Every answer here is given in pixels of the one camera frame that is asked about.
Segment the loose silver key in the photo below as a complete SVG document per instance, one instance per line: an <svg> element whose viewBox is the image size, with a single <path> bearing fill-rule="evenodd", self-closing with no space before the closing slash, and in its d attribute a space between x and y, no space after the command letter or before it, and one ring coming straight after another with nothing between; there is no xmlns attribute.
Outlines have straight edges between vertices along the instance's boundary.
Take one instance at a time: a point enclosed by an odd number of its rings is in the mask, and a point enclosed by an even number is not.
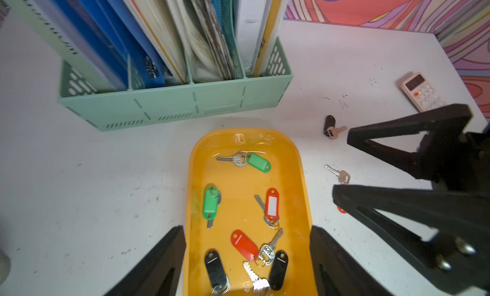
<svg viewBox="0 0 490 296"><path fill-rule="evenodd" d="M344 170L340 170L340 171L339 170L336 170L336 169L332 168L330 165L324 165L324 167L329 172L332 172L338 178L338 181L342 185L349 185L350 184L351 176L349 175L348 172L346 172Z"/></svg>

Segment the key with green square-ish tag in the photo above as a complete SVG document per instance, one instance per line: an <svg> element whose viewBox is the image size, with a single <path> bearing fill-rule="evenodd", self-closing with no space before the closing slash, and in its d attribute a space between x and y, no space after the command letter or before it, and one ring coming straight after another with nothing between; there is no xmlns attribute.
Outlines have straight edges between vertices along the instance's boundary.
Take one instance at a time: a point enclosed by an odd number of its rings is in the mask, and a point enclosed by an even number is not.
<svg viewBox="0 0 490 296"><path fill-rule="evenodd" d="M272 169L270 161L252 152L237 152L232 156L216 157L216 159L221 162L233 163L236 167L246 167L247 165L250 165L252 168L263 173L268 173Z"/></svg>

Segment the key with long green tag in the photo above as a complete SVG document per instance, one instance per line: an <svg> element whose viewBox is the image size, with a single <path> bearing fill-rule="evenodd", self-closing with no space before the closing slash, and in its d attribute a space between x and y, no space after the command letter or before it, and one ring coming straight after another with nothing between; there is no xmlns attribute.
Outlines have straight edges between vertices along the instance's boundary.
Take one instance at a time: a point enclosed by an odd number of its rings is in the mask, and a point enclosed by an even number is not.
<svg viewBox="0 0 490 296"><path fill-rule="evenodd" d="M204 190L202 215L207 221L207 228L213 227L214 219L218 214L218 206L222 201L222 194L215 185L209 185Z"/></svg>

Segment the yellow plastic storage tray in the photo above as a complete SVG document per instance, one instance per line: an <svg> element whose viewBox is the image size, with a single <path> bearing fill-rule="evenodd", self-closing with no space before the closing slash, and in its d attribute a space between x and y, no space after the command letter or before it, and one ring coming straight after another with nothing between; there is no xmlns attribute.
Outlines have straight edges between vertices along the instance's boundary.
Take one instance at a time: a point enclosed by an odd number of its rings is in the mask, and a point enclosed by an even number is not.
<svg viewBox="0 0 490 296"><path fill-rule="evenodd" d="M236 167L216 157L252 152L270 161L272 169L260 172L250 165ZM222 194L213 227L202 215L204 190L215 185ZM270 188L279 192L279 225L283 236L277 248L289 258L280 295L316 295L310 255L312 218L301 157L292 140L272 129L234 128L210 132L195 144L190 156L186 207L186 252L183 293L210 295L205 254L219 253L230 281L231 295L251 295L253 286L242 264L245 258L230 241L243 231L258 247L271 242L276 231L264 222L255 195L265 197Z"/></svg>

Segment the green file organizer rack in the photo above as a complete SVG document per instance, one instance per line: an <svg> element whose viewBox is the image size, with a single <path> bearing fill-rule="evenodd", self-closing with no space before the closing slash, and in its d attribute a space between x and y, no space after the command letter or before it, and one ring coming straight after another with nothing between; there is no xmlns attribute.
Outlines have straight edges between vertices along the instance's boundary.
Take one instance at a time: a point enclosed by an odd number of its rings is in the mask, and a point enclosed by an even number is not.
<svg viewBox="0 0 490 296"><path fill-rule="evenodd" d="M101 131L276 107L290 0L2 0L61 57L58 102Z"/></svg>

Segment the pink calculator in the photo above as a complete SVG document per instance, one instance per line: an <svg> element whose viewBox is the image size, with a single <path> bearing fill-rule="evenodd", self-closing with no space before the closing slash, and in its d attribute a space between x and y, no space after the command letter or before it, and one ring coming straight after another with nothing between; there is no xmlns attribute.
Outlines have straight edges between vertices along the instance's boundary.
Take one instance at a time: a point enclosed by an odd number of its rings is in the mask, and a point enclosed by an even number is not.
<svg viewBox="0 0 490 296"><path fill-rule="evenodd" d="M400 88L419 112L444 107L447 103L421 73L415 73L401 82Z"/></svg>

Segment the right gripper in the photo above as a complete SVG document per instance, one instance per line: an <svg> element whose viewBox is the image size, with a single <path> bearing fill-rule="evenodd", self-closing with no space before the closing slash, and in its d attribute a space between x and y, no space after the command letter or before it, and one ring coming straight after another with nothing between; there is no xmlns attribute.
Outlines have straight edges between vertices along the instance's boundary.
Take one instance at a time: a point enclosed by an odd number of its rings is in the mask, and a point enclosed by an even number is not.
<svg viewBox="0 0 490 296"><path fill-rule="evenodd" d="M348 131L347 144L432 190L335 185L333 202L439 290L489 291L489 134L451 104Z"/></svg>

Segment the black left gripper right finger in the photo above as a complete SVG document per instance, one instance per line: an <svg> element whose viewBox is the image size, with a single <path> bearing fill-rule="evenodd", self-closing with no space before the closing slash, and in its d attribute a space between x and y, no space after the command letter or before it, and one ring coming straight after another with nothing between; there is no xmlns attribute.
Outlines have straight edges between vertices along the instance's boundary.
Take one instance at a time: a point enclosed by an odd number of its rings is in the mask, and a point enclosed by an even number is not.
<svg viewBox="0 0 490 296"><path fill-rule="evenodd" d="M310 253L316 289L319 295L374 296L390 295L323 228L313 226Z"/></svg>

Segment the key with black tag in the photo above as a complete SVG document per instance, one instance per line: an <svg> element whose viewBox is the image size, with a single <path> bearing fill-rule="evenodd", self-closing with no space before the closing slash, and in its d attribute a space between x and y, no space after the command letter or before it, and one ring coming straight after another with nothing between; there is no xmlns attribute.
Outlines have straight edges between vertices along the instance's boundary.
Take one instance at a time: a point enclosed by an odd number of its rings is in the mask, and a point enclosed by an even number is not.
<svg viewBox="0 0 490 296"><path fill-rule="evenodd" d="M325 118L325 124L324 124L324 135L327 136L329 139L337 139L339 134L344 132L345 130L348 130L346 126L341 126L340 128L336 127L336 119L332 115L328 115Z"/></svg>
<svg viewBox="0 0 490 296"><path fill-rule="evenodd" d="M208 251L205 254L204 263L211 284L211 293L213 295L225 295L230 290L231 285L219 253L215 250Z"/></svg>
<svg viewBox="0 0 490 296"><path fill-rule="evenodd" d="M254 295L267 295L270 291L279 291L283 287L285 275L288 267L288 255L285 251L278 251L272 269L269 274L269 279L259 277L251 268L249 262L243 262L242 266L250 277L253 285Z"/></svg>

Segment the key with red window tag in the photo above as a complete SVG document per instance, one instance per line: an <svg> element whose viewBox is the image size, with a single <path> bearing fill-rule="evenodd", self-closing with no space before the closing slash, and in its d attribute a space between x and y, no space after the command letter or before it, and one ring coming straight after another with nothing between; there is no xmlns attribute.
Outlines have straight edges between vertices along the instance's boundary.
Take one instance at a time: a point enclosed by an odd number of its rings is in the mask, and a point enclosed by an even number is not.
<svg viewBox="0 0 490 296"><path fill-rule="evenodd" d="M279 192L275 188L270 188L265 196L265 202L260 195L254 196L259 206L264 212L264 222L272 229L279 230Z"/></svg>

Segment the key with red solid tag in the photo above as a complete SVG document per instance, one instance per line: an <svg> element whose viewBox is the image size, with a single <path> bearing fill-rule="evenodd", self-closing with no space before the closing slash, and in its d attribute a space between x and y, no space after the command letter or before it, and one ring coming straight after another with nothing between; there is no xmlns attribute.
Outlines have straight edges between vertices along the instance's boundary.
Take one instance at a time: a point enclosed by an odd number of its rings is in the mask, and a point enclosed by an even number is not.
<svg viewBox="0 0 490 296"><path fill-rule="evenodd" d="M249 262L260 260L263 266L272 265L276 257L276 247L278 241L283 236L283 229L280 228L270 243L263 244L259 248L243 231L235 230L231 233L230 241L232 246Z"/></svg>

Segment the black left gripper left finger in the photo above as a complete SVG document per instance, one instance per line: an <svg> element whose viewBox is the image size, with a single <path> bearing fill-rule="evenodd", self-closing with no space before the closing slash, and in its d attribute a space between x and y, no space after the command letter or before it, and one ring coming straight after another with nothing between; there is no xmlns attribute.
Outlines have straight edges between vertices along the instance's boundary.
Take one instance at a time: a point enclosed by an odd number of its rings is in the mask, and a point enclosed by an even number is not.
<svg viewBox="0 0 490 296"><path fill-rule="evenodd" d="M175 226L107 295L175 295L185 256L183 226Z"/></svg>

